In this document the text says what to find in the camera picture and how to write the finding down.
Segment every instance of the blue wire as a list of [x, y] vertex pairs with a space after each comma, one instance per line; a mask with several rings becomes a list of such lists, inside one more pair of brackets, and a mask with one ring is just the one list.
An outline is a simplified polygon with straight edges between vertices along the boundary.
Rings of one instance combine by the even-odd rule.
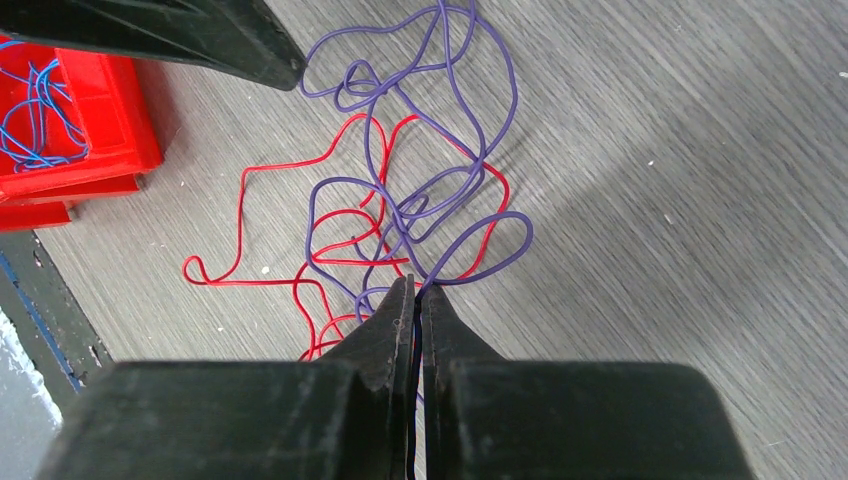
[[[24, 43], [15, 40], [0, 43], [0, 51], [18, 45], [24, 45]], [[27, 77], [19, 76], [4, 68], [0, 68], [0, 74], [27, 85], [26, 99], [6, 112], [2, 123], [0, 123], [0, 152], [8, 155], [16, 163], [14, 168], [15, 173], [67, 165], [88, 155], [88, 145], [85, 142], [85, 135], [82, 129], [71, 122], [64, 110], [59, 106], [55, 97], [55, 95], [58, 95], [67, 101], [71, 100], [70, 94], [66, 91], [67, 85], [60, 82], [53, 82], [50, 79], [50, 74], [59, 68], [59, 60], [53, 59], [42, 70], [37, 69], [32, 62], [28, 62], [28, 66], [29, 72]], [[29, 115], [30, 131], [32, 132], [32, 141], [29, 144], [24, 143], [19, 138], [15, 138], [9, 132], [9, 124], [13, 116], [22, 108], [25, 108]], [[65, 133], [71, 142], [80, 147], [79, 152], [69, 155], [44, 154], [49, 140], [47, 117], [51, 112], [62, 122]]]

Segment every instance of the bundle of blue wire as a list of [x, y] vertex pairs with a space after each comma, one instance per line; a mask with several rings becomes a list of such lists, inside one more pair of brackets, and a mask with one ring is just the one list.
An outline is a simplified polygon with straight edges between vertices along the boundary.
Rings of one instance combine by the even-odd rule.
[[[459, 48], [459, 50], [453, 54], [451, 52], [451, 42], [450, 42], [450, 32], [451, 32], [451, 20], [449, 18], [450, 14], [462, 15], [468, 19], [468, 30], [465, 35], [465, 39]], [[388, 260], [394, 255], [396, 255], [400, 249], [404, 250], [404, 255], [406, 255], [410, 264], [415, 269], [416, 273], [420, 275], [424, 280], [422, 282], [422, 288], [418, 292], [417, 300], [420, 302], [421, 297], [427, 291], [427, 289], [432, 285], [460, 285], [464, 283], [473, 282], [476, 280], [480, 280], [484, 277], [494, 274], [495, 272], [505, 268], [507, 265], [515, 261], [518, 257], [523, 255], [527, 249], [530, 247], [530, 244], [533, 239], [533, 224], [530, 219], [520, 212], [515, 211], [507, 211], [500, 214], [495, 214], [483, 218], [482, 220], [476, 222], [471, 225], [468, 229], [466, 229], [459, 237], [445, 250], [443, 255], [439, 258], [439, 260], [435, 263], [435, 266], [432, 269], [426, 269], [422, 266], [421, 262], [418, 260], [415, 247], [422, 243], [426, 238], [430, 237], [432, 233], [438, 229], [438, 227], [451, 215], [454, 214], [463, 204], [465, 204], [470, 197], [479, 189], [483, 181], [485, 180], [486, 171], [483, 168], [483, 162], [492, 154], [494, 149], [498, 146], [498, 144], [503, 139], [510, 125], [512, 124], [513, 118], [515, 116], [515, 111], [518, 107], [518, 88], [515, 82], [515, 73], [513, 70], [512, 59], [509, 55], [506, 45], [504, 44], [503, 39], [500, 35], [495, 31], [495, 29], [487, 23], [485, 20], [480, 18], [477, 13], [476, 3], [474, 0], [470, 0], [469, 8], [460, 8], [453, 5], [448, 5], [445, 0], [439, 0], [437, 5], [433, 5], [431, 7], [424, 8], [419, 10], [415, 14], [411, 15], [406, 20], [400, 22], [397, 25], [387, 28], [375, 28], [375, 27], [351, 27], [344, 28], [341, 30], [337, 30], [335, 32], [331, 32], [321, 39], [312, 47], [312, 49], [307, 54], [307, 62], [309, 62], [312, 57], [315, 55], [316, 51], [320, 49], [322, 45], [325, 44], [330, 39], [348, 35], [348, 34], [357, 34], [357, 33], [365, 33], [365, 34], [390, 34], [397, 32], [398, 30], [410, 25], [415, 22], [419, 18], [422, 18], [426, 15], [432, 15], [432, 19], [430, 20], [429, 26], [424, 34], [423, 41], [421, 43], [421, 47], [418, 49], [418, 52], [412, 59], [412, 61], [400, 71], [392, 73], [386, 78], [381, 79], [377, 74], [376, 70], [365, 60], [359, 59], [352, 62], [342, 80], [335, 86], [311, 92], [306, 89], [304, 81], [302, 80], [300, 83], [301, 92], [310, 98], [318, 98], [318, 97], [331, 97], [335, 108], [344, 113], [354, 112], [356, 110], [365, 109], [367, 118], [365, 119], [365, 163], [368, 168], [368, 171], [371, 176], [371, 181], [364, 181], [351, 177], [335, 177], [328, 178], [319, 182], [315, 185], [309, 199], [309, 218], [308, 218], [308, 226], [307, 226], [307, 236], [306, 236], [306, 246], [305, 246], [305, 258], [306, 262], [310, 265], [310, 267], [318, 272], [323, 278], [330, 281], [333, 285], [335, 285], [338, 289], [344, 292], [345, 295], [349, 296], [351, 300], [353, 300], [353, 308], [354, 313], [357, 315], [357, 318], [362, 321], [362, 312], [373, 313], [373, 307], [368, 300], [368, 297], [374, 295], [376, 293], [384, 293], [388, 291], [387, 287], [370, 287], [369, 279], [371, 273], [373, 271], [373, 267], [369, 268], [363, 279], [362, 279], [362, 290], [359, 293], [355, 293], [347, 288], [344, 284], [342, 284], [337, 278], [331, 275], [329, 272], [323, 270], [320, 266], [318, 266], [312, 259], [312, 225], [315, 221], [315, 202], [316, 198], [321, 191], [321, 189], [325, 188], [328, 185], [338, 184], [338, 183], [348, 183], [358, 185], [362, 188], [369, 189], [375, 191], [378, 195], [382, 196], [386, 200], [386, 206], [388, 208], [389, 217], [391, 220], [391, 224], [386, 227], [381, 236], [381, 240], [379, 245], [377, 246], [375, 253], [370, 256], [366, 256], [362, 253], [361, 249], [357, 249], [357, 252], [360, 257], [367, 260]], [[434, 64], [422, 64], [422, 58], [424, 56], [424, 52], [426, 51], [431, 37], [433, 36], [433, 32], [436, 29], [437, 25], [441, 21], [443, 32], [443, 43], [444, 43], [444, 62], [434, 63]], [[477, 120], [477, 117], [469, 108], [465, 98], [457, 86], [456, 77], [454, 74], [454, 64], [457, 63], [462, 57], [465, 55], [468, 50], [474, 33], [477, 29], [483, 29], [486, 33], [488, 33], [491, 38], [495, 41], [503, 54], [504, 62], [506, 65], [506, 71], [509, 78], [510, 90], [511, 90], [511, 103], [509, 106], [509, 110], [506, 116], [506, 119], [501, 126], [498, 133], [492, 138], [490, 141], [487, 141], [486, 135], [483, 131], [480, 122]], [[479, 142], [479, 146], [476, 149], [466, 145], [463, 143], [456, 135], [452, 134], [447, 130], [442, 124], [436, 121], [434, 118], [423, 112], [419, 109], [412, 99], [407, 95], [402, 86], [402, 82], [415, 74], [422, 72], [433, 72], [443, 70], [447, 73], [447, 78], [450, 83], [451, 90], [456, 97], [457, 103], [463, 114], [468, 118], [471, 125], [473, 126], [477, 140]], [[365, 74], [365, 78], [357, 78], [357, 76], [361, 76], [361, 74]], [[393, 93], [401, 98], [401, 100], [409, 107], [409, 109], [417, 114], [423, 121], [427, 122], [431, 127], [436, 129], [439, 133], [444, 135], [448, 140], [457, 145], [467, 156], [471, 159], [471, 164], [467, 166], [459, 166], [449, 168], [431, 180], [425, 182], [418, 189], [413, 192], [412, 195], [407, 196], [406, 198], [397, 200], [392, 197], [390, 192], [388, 192], [386, 185], [380, 180], [377, 169], [375, 168], [374, 161], [371, 155], [370, 149], [370, 138], [371, 138], [371, 117], [374, 114], [374, 109], [380, 97], [387, 95], [389, 93]], [[345, 94], [348, 97], [359, 98], [361, 100], [356, 101], [350, 105], [343, 105], [341, 101], [342, 94]], [[454, 192], [447, 200], [437, 204], [430, 206], [430, 199], [427, 196], [427, 190], [434, 185], [436, 182], [441, 179], [448, 177], [450, 175], [465, 175], [465, 181], [462, 186]], [[424, 234], [420, 236], [413, 236], [410, 231], [414, 223], [420, 219], [426, 217], [435, 217], [435, 221], [433, 225], [431, 225]], [[439, 272], [442, 267], [450, 260], [451, 256], [458, 250], [458, 248], [462, 245], [462, 243], [470, 237], [473, 233], [477, 232], [481, 228], [488, 226], [493, 222], [497, 222], [504, 219], [515, 219], [522, 222], [525, 226], [525, 238], [524, 242], [515, 252], [509, 255], [507, 258], [499, 262], [498, 264], [489, 267], [488, 269], [473, 274], [467, 278], [463, 279], [450, 279], [450, 278], [440, 278]], [[395, 244], [395, 246], [391, 249], [388, 254], [383, 253], [383, 245], [388, 237], [390, 232], [395, 232], [396, 236], [399, 238], [399, 241]], [[415, 345], [413, 351], [413, 369], [412, 369], [412, 380], [414, 384], [418, 383], [418, 372], [421, 365], [421, 319], [416, 317], [414, 319], [413, 324], [414, 334], [415, 334]], [[411, 412], [414, 412], [415, 409], [415, 399], [412, 399]], [[409, 452], [407, 455], [407, 477], [414, 478], [414, 460], [415, 460], [415, 420], [414, 415], [410, 415], [410, 425], [409, 425]]]
[[[0, 51], [20, 45], [25, 44], [14, 40], [7, 41], [0, 44]], [[15, 161], [15, 173], [67, 165], [88, 154], [88, 145], [82, 130], [70, 121], [57, 104], [56, 95], [68, 101], [71, 100], [66, 85], [51, 79], [51, 74], [59, 68], [59, 60], [53, 59], [41, 70], [32, 62], [29, 62], [28, 66], [29, 71], [26, 76], [9, 72], [0, 66], [0, 73], [25, 84], [27, 92], [26, 98], [6, 112], [3, 122], [0, 123], [0, 152]], [[28, 141], [16, 138], [9, 132], [10, 122], [21, 110], [25, 110], [29, 115], [31, 136]], [[45, 155], [49, 140], [47, 117], [51, 112], [64, 125], [68, 138], [79, 147], [78, 152], [71, 155]]]

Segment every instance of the gray tabletop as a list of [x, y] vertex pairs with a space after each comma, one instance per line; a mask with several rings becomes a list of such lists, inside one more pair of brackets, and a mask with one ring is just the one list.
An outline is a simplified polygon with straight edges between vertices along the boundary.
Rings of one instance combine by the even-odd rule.
[[[428, 1], [399, 3], [271, 2], [303, 46], [331, 29], [397, 22]], [[537, 236], [508, 270], [449, 292], [460, 314], [509, 357], [694, 365], [722, 393], [762, 478], [848, 477], [848, 5], [481, 3], [521, 91], [491, 162]], [[333, 43], [307, 82], [337, 81], [363, 56], [396, 66], [422, 29]], [[458, 70], [494, 128], [507, 99], [493, 44], [475, 42]], [[289, 288], [191, 287], [180, 265], [197, 253], [223, 272], [240, 171], [316, 156], [345, 116], [326, 100], [195, 67], [148, 62], [140, 76], [166, 163], [144, 193], [89, 202], [41, 239], [118, 360], [296, 358], [307, 334]], [[445, 85], [438, 74], [407, 84], [470, 142]], [[391, 124], [406, 113], [386, 98], [378, 116]], [[300, 265], [312, 186], [366, 174], [358, 128], [327, 164], [251, 180], [242, 278], [288, 277]], [[397, 155], [389, 182], [401, 191], [462, 161], [425, 128]], [[487, 186], [424, 250], [434, 259], [498, 195]], [[358, 198], [335, 190], [321, 208]], [[499, 226], [490, 261], [522, 235]], [[472, 255], [463, 252], [451, 268]], [[349, 311], [344, 297], [332, 302]]]

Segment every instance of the red wire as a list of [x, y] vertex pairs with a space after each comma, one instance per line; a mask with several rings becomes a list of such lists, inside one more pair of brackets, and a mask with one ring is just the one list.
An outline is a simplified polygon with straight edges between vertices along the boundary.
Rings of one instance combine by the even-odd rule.
[[[305, 166], [315, 165], [315, 164], [321, 163], [332, 155], [332, 153], [336, 149], [336, 146], [338, 145], [339, 141], [341, 140], [342, 136], [345, 134], [347, 129], [355, 121], [363, 119], [363, 118], [366, 118], [366, 115], [364, 113], [359, 113], [359, 114], [356, 114], [356, 115], [353, 115], [352, 117], [350, 117], [342, 125], [342, 127], [339, 129], [339, 132], [336, 134], [335, 138], [333, 138], [333, 141], [330, 144], [330, 147], [319, 157], [313, 158], [311, 160], [301, 161], [301, 162], [252, 166], [252, 167], [247, 167], [247, 168], [244, 169], [244, 171], [242, 171], [241, 182], [240, 182], [240, 186], [239, 186], [238, 212], [237, 212], [237, 215], [236, 215], [236, 256], [235, 256], [235, 259], [233, 260], [233, 263], [230, 266], [230, 268], [223, 275], [221, 275], [217, 278], [210, 278], [209, 275], [206, 272], [206, 267], [203, 263], [203, 260], [197, 255], [192, 255], [192, 256], [186, 258], [185, 262], [183, 262], [183, 266], [182, 266], [183, 277], [185, 277], [185, 279], [193, 285], [207, 285], [207, 286], [213, 286], [213, 287], [291, 285], [292, 286], [292, 298], [293, 298], [295, 305], [297, 306], [298, 310], [300, 310], [301, 315], [303, 315], [303, 318], [306, 320], [307, 326], [309, 327], [309, 337], [310, 337], [309, 348], [301, 355], [300, 360], [312, 360], [315, 357], [316, 354], [318, 356], [320, 356], [322, 354], [322, 351], [323, 351], [324, 348], [327, 348], [327, 347], [330, 347], [330, 346], [333, 346], [333, 345], [336, 345], [337, 343], [339, 343], [344, 338], [344, 335], [342, 334], [341, 330], [339, 329], [338, 324], [340, 322], [343, 322], [343, 321], [346, 321], [346, 320], [352, 320], [352, 319], [356, 318], [356, 316], [353, 315], [353, 314], [342, 315], [342, 316], [339, 316], [339, 317], [336, 317], [336, 316], [333, 315], [333, 312], [330, 308], [329, 301], [327, 299], [327, 292], [324, 289], [323, 285], [321, 285], [321, 283], [316, 281], [316, 280], [309, 279], [309, 278], [303, 278], [303, 274], [306, 272], [306, 269], [308, 267], [308, 263], [306, 263], [306, 262], [304, 262], [303, 265], [300, 266], [300, 268], [298, 269], [298, 271], [295, 274], [293, 279], [228, 280], [228, 278], [238, 269], [238, 266], [241, 263], [243, 252], [244, 252], [244, 198], [245, 198], [245, 194], [246, 194], [246, 191], [247, 191], [247, 176], [248, 176], [248, 174], [253, 173], [253, 172], [262, 172], [262, 171], [269, 171], [269, 170], [286, 170], [286, 169], [305, 167]], [[371, 118], [371, 122], [377, 128], [377, 132], [380, 135], [380, 140], [381, 140], [382, 148], [383, 148], [382, 163], [381, 163], [380, 170], [379, 170], [377, 176], [384, 185], [386, 184], [386, 180], [387, 180], [387, 177], [388, 177], [390, 158], [391, 158], [391, 154], [394, 150], [394, 145], [395, 145], [395, 142], [397, 140], [397, 137], [398, 137], [401, 129], [404, 126], [406, 126], [410, 122], [417, 120], [417, 119], [418, 119], [418, 116], [410, 115], [410, 116], [404, 118], [400, 123], [395, 125], [394, 129], [392, 130], [390, 139], [387, 143], [385, 131], [383, 130], [382, 125], [380, 125], [380, 122], [377, 121], [377, 119]], [[459, 150], [460, 152], [463, 152], [463, 154], [464, 154], [464, 151], [462, 149], [460, 149], [457, 145], [454, 144], [454, 147], [456, 147], [457, 150]], [[501, 204], [499, 205], [498, 210], [497, 210], [498, 213], [502, 213], [506, 210], [507, 206], [509, 205], [509, 199], [510, 199], [509, 182], [507, 181], [506, 177], [504, 177], [504, 175], [501, 174], [501, 172], [499, 172], [497, 169], [495, 169], [494, 167], [492, 167], [488, 163], [484, 162], [483, 167], [489, 173], [491, 173], [493, 176], [495, 176], [495, 178], [497, 178], [498, 181], [500, 181], [501, 185], [503, 186], [504, 195], [503, 195], [503, 199], [501, 200]], [[360, 266], [360, 267], [391, 266], [399, 276], [403, 276], [403, 272], [400, 270], [400, 265], [402, 265], [404, 263], [408, 263], [409, 262], [408, 258], [392, 258], [392, 259], [387, 259], [387, 260], [369, 261], [369, 260], [362, 260], [362, 259], [326, 258], [326, 257], [323, 256], [323, 255], [325, 255], [329, 252], [332, 252], [334, 250], [338, 250], [338, 249], [341, 249], [341, 248], [344, 248], [344, 247], [355, 245], [355, 244], [365, 240], [366, 238], [368, 238], [372, 235], [375, 236], [378, 241], [380, 240], [381, 235], [382, 235], [381, 231], [380, 231], [380, 227], [383, 223], [383, 220], [385, 219], [385, 211], [386, 211], [386, 200], [385, 200], [385, 198], [380, 197], [379, 210], [378, 210], [378, 215], [377, 215], [376, 219], [374, 219], [371, 215], [369, 215], [365, 211], [361, 210], [361, 209], [365, 208], [369, 204], [369, 202], [374, 198], [374, 194], [375, 194], [375, 192], [372, 190], [365, 196], [365, 198], [359, 203], [359, 208], [360, 208], [359, 210], [349, 209], [349, 208], [334, 210], [330, 213], [327, 213], [327, 214], [321, 216], [317, 220], [315, 220], [315, 222], [312, 225], [313, 231], [316, 230], [322, 223], [329, 220], [330, 218], [334, 218], [334, 217], [338, 217], [338, 216], [342, 216], [342, 215], [352, 215], [352, 216], [355, 216], [355, 217], [365, 219], [368, 222], [368, 224], [370, 225], [370, 228], [367, 231], [365, 231], [365, 233], [363, 233], [363, 234], [361, 234], [357, 237], [354, 237], [350, 240], [346, 240], [346, 241], [338, 242], [338, 243], [333, 243], [331, 245], [328, 245], [326, 247], [319, 249], [316, 252], [313, 252], [311, 254], [311, 259], [312, 259], [313, 262], [315, 262], [317, 264], [323, 264], [323, 265], [347, 265], [347, 266]], [[483, 235], [483, 240], [481, 241], [480, 250], [477, 253], [477, 257], [475, 258], [475, 260], [471, 264], [471, 266], [468, 268], [468, 270], [466, 270], [458, 278], [468, 277], [483, 262], [483, 259], [485, 258], [485, 255], [486, 255], [486, 250], [488, 249], [489, 240], [491, 238], [492, 232], [494, 231], [496, 225], [497, 225], [497, 222], [493, 222], [487, 227], [487, 229], [486, 229], [486, 231]], [[383, 249], [385, 250], [386, 253], [391, 252], [391, 246], [389, 246], [387, 243], [384, 243]], [[198, 271], [200, 272], [201, 280], [196, 280], [196, 279], [192, 278], [191, 275], [188, 273], [188, 268], [189, 268], [189, 266], [192, 262], [197, 263], [197, 267], [198, 267]], [[315, 322], [312, 319], [312, 316], [309, 314], [309, 311], [306, 309], [306, 307], [303, 305], [303, 302], [300, 299], [299, 287], [301, 285], [311, 285], [311, 286], [315, 286], [315, 287], [318, 288], [318, 292], [319, 292], [319, 296], [321, 298], [321, 303], [322, 303], [322, 306], [324, 308], [324, 312], [327, 315], [327, 318], [329, 319], [329, 321], [324, 325], [324, 327], [321, 329], [321, 331], [317, 335], [315, 333]], [[324, 336], [327, 334], [327, 332], [330, 329], [334, 330], [334, 332], [336, 333], [336, 335], [338, 336], [339, 339], [325, 342]]]

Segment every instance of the blue strip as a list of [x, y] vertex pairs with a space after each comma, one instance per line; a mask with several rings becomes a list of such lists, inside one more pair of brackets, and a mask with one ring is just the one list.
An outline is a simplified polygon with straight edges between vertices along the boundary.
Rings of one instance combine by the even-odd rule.
[[3, 267], [6, 277], [8, 277], [9, 281], [12, 282], [12, 285], [15, 286], [18, 298], [21, 299], [21, 302], [27, 309], [27, 313], [29, 313], [29, 316], [35, 322], [36, 327], [38, 327], [38, 331], [41, 332], [41, 337], [44, 338], [45, 342], [47, 342], [47, 346], [50, 347], [50, 351], [53, 352], [53, 356], [56, 358], [56, 361], [59, 362], [59, 368], [65, 372], [65, 376], [68, 378], [68, 381], [71, 383], [71, 387], [74, 388], [74, 391], [79, 393], [79, 391], [82, 390], [82, 384], [74, 375], [74, 369], [71, 368], [71, 364], [68, 362], [65, 354], [62, 353], [62, 350], [59, 348], [59, 344], [56, 343], [56, 339], [53, 338], [53, 334], [50, 333], [50, 329], [47, 328], [47, 324], [44, 322], [44, 319], [41, 318], [38, 310], [35, 309], [35, 305], [33, 305], [32, 300], [30, 300], [29, 296], [27, 296], [27, 294], [21, 289], [18, 276], [15, 275], [15, 271], [12, 270], [12, 265], [3, 253], [0, 253], [0, 266]]

